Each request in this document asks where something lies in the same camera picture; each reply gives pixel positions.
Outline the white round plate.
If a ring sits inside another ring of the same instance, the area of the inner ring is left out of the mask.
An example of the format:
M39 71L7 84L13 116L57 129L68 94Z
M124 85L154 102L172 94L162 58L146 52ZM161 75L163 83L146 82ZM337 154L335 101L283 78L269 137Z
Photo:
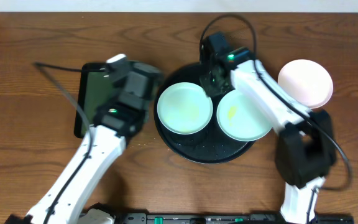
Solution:
M333 80L320 64L307 59L288 62L278 74L278 84L309 108L320 108L332 97Z

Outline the mint green plate with stain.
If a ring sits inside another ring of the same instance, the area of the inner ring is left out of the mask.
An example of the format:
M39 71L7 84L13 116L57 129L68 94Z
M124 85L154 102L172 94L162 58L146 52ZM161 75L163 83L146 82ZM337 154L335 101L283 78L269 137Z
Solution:
M213 102L199 85L176 83L160 95L157 115L169 131L182 135L194 134L210 122Z

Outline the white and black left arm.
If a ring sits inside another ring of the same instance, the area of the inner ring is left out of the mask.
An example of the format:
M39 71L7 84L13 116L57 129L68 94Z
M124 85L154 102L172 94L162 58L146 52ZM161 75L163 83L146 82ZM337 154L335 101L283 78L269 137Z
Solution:
M25 217L12 214L6 223L77 223L104 173L141 131L163 81L162 72L126 59L106 63L103 72L113 87L112 97L97 108L92 123L77 109L88 130L75 155Z

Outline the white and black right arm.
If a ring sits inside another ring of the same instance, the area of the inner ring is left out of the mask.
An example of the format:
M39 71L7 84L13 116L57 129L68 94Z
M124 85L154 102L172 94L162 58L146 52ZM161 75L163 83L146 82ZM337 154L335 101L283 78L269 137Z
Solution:
M336 162L336 142L326 111L313 112L290 97L247 48L200 47L207 74L200 78L208 95L233 88L249 97L271 122L278 141L276 168L285 181L280 214L287 223L311 223L318 192Z

